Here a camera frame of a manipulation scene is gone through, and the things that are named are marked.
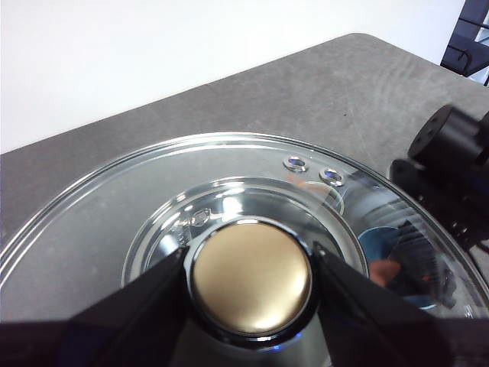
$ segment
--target gold circular disc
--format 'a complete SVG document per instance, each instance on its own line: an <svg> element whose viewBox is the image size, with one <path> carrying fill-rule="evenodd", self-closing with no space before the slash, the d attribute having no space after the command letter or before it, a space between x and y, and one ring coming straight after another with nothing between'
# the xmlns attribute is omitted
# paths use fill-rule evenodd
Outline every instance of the gold circular disc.
<svg viewBox="0 0 489 367"><path fill-rule="evenodd" d="M307 302L309 261L295 238L276 226L234 224L202 245L193 286L206 313L224 328L269 333L285 327Z"/></svg>

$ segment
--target small hole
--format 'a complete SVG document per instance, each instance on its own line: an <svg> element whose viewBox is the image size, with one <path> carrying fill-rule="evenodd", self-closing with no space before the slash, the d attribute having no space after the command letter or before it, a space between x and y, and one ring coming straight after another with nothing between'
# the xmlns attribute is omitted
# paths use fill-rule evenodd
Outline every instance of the small hole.
<svg viewBox="0 0 489 367"><path fill-rule="evenodd" d="M324 175L333 181L341 181L342 180L342 177L337 172L334 172L334 171L325 170Z"/></svg>
<svg viewBox="0 0 489 367"><path fill-rule="evenodd" d="M306 162L304 162L302 159L298 157L290 157L289 163L298 167L304 167L306 165Z"/></svg>

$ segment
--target black chair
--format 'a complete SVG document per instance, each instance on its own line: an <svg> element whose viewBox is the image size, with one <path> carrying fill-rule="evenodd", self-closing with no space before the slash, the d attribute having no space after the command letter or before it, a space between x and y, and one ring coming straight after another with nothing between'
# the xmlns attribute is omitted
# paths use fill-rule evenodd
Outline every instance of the black chair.
<svg viewBox="0 0 489 367"><path fill-rule="evenodd" d="M489 29L486 24L468 19L459 18L459 21ZM489 67L489 46L454 33L450 38L445 55L443 55L442 66L462 76L470 76Z"/></svg>

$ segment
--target gray tabletop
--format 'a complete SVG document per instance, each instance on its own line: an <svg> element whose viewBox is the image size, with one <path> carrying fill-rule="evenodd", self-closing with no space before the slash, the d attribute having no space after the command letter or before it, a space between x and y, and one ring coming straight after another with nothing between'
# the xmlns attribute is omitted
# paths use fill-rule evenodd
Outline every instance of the gray tabletop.
<svg viewBox="0 0 489 367"><path fill-rule="evenodd" d="M446 103L480 119L489 91L372 36L336 38L3 154L2 243L77 178L145 145L202 132L263 132L322 145L384 173Z"/></svg>

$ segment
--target black mechanical part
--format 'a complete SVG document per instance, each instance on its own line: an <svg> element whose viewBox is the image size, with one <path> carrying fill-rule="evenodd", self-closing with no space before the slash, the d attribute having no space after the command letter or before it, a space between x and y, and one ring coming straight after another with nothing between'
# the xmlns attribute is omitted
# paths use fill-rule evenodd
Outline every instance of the black mechanical part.
<svg viewBox="0 0 489 367"><path fill-rule="evenodd" d="M468 250L489 239L489 113L479 122L451 105L437 111L391 180L418 200Z"/></svg>
<svg viewBox="0 0 489 367"><path fill-rule="evenodd" d="M169 365L189 313L185 249L66 322L0 324L2 365ZM438 320L321 245L318 315L334 366L466 366L487 361L489 320Z"/></svg>
<svg viewBox="0 0 489 367"><path fill-rule="evenodd" d="M487 365L489 320L437 319L317 245L319 319L334 366Z"/></svg>
<svg viewBox="0 0 489 367"><path fill-rule="evenodd" d="M436 257L428 239L410 221L399 227L400 235L389 258L401 265L387 289L401 296L425 294L448 308L455 306L453 273Z"/></svg>
<svg viewBox="0 0 489 367"><path fill-rule="evenodd" d="M0 323L0 365L167 365L186 319L186 252L69 320Z"/></svg>

